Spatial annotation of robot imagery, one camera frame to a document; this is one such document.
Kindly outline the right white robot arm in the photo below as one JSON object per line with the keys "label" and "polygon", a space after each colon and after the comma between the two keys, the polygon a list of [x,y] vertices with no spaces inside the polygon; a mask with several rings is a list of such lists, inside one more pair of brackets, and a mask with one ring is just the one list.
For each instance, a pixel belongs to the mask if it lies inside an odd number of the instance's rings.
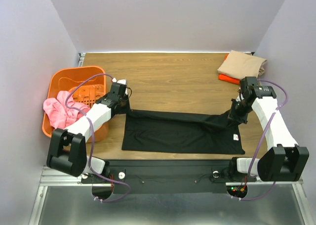
{"label": "right white robot arm", "polygon": [[245,77],[239,82],[239,96],[232,100],[228,114],[230,123],[245,124],[250,112],[257,115],[263,134],[260,142],[267,142],[267,152],[257,158],[258,150],[252,158],[234,157],[227,168],[232,180],[244,175],[261,181],[298,181],[309,158],[306,147],[300,147],[289,132],[280,109],[277,95],[270,85],[263,86],[256,77]]}

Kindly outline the black t shirt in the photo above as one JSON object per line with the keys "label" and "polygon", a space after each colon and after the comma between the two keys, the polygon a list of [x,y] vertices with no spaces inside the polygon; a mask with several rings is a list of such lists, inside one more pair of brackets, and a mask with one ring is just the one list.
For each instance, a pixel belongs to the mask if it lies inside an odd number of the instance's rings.
{"label": "black t shirt", "polygon": [[164,153],[245,154],[238,124],[229,113],[131,110],[126,115],[122,149]]}

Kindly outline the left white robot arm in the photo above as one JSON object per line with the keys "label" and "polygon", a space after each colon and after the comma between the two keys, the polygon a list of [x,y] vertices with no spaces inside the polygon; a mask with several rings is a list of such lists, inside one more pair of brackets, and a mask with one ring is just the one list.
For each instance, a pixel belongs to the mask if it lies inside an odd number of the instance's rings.
{"label": "left white robot arm", "polygon": [[112,83],[110,91],[98,99],[91,109],[65,129],[55,129],[52,133],[46,164],[49,168],[78,177],[92,174],[98,182],[106,182],[110,170],[106,162],[87,156],[86,143],[95,142],[95,132],[116,114],[129,111],[127,80]]}

